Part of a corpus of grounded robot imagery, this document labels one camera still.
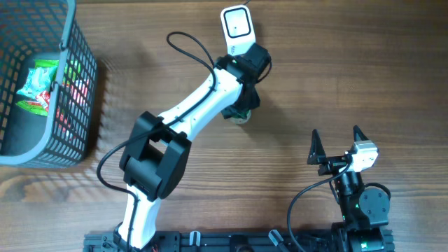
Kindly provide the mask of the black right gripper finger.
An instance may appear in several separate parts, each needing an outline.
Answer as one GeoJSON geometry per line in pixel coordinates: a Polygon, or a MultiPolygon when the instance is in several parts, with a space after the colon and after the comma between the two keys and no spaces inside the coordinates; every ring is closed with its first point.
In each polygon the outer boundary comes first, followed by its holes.
{"type": "Polygon", "coordinates": [[[308,165],[321,165],[326,161],[326,153],[324,151],[321,138],[317,129],[311,134],[311,146],[307,157],[308,165]]]}
{"type": "Polygon", "coordinates": [[[353,126],[353,138],[355,142],[368,140],[368,138],[364,135],[360,127],[357,125],[353,126]]]}

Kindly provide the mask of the green lid plastic jar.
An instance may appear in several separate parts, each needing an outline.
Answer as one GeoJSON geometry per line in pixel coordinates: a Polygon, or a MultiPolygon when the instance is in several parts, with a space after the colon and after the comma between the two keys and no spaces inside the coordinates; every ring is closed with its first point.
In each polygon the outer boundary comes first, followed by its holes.
{"type": "Polygon", "coordinates": [[[242,113],[235,113],[233,114],[229,120],[230,122],[236,124],[236,125],[243,125],[249,121],[251,117],[251,110],[247,110],[242,113]]]}

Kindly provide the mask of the red snack pack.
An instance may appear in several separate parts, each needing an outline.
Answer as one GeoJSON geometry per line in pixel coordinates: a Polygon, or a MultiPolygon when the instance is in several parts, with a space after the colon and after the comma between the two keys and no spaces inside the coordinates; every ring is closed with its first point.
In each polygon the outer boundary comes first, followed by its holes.
{"type": "Polygon", "coordinates": [[[90,80],[73,80],[71,83],[63,83],[63,86],[68,94],[60,97],[62,105],[57,107],[55,118],[61,137],[72,142],[86,134],[90,112],[90,80]]]}

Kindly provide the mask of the teal white wipes packet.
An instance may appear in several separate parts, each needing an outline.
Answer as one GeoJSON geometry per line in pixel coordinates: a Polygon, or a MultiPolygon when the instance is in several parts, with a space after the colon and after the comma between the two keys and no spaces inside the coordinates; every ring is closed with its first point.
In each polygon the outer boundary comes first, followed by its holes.
{"type": "Polygon", "coordinates": [[[49,91],[56,71],[56,66],[30,69],[25,84],[17,91],[17,94],[30,99],[35,99],[36,95],[42,91],[49,91]]]}

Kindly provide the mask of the green snack packet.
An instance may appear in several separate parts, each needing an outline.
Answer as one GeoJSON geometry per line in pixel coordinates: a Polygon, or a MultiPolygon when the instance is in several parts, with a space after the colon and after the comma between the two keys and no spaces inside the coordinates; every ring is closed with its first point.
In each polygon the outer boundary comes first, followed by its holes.
{"type": "MultiPolygon", "coordinates": [[[[35,67],[30,68],[30,69],[36,69],[38,67],[57,67],[57,69],[58,69],[58,66],[59,66],[58,60],[35,59],[34,63],[35,63],[35,67]]],[[[70,61],[70,63],[72,64],[72,66],[66,65],[64,68],[64,72],[66,74],[68,74],[69,77],[71,77],[72,81],[80,80],[80,79],[78,79],[78,74],[81,72],[81,64],[78,63],[77,60],[70,61]]],[[[18,101],[16,103],[16,105],[19,106],[21,109],[24,109],[25,111],[30,112],[34,115],[45,116],[45,117],[48,115],[48,112],[46,112],[42,108],[42,106],[37,102],[36,99],[30,99],[28,97],[24,97],[24,99],[21,99],[20,101],[18,101]]]]}

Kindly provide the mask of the red stick snack packet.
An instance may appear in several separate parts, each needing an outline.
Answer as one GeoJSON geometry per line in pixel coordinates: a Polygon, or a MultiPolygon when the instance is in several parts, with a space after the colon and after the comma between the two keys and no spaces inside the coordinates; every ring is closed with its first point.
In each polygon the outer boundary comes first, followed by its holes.
{"type": "Polygon", "coordinates": [[[36,95],[36,100],[46,112],[49,112],[50,94],[46,90],[36,95]]]}

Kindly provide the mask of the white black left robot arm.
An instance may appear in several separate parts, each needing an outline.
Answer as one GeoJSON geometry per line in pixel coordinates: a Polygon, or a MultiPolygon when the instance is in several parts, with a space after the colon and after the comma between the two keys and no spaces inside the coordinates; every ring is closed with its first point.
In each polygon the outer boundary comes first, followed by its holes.
{"type": "Polygon", "coordinates": [[[213,73],[174,108],[141,114],[132,129],[137,141],[125,147],[119,167],[131,192],[113,240],[124,251],[142,251],[155,235],[162,200],[179,184],[194,138],[218,114],[244,123],[259,107],[255,86],[272,58],[254,43],[242,55],[219,57],[213,73]]]}

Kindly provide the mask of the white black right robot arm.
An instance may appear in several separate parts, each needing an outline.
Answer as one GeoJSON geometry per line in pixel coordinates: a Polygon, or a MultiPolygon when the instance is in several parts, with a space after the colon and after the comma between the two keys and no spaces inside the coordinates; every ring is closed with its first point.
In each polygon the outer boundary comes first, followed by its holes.
{"type": "Polygon", "coordinates": [[[333,223],[329,241],[333,251],[387,251],[390,190],[379,183],[364,183],[361,172],[372,168],[379,156],[377,145],[353,127],[353,145],[343,155],[327,156],[318,130],[311,135],[307,163],[318,165],[318,175],[329,175],[330,189],[340,207],[342,221],[333,223]]]}

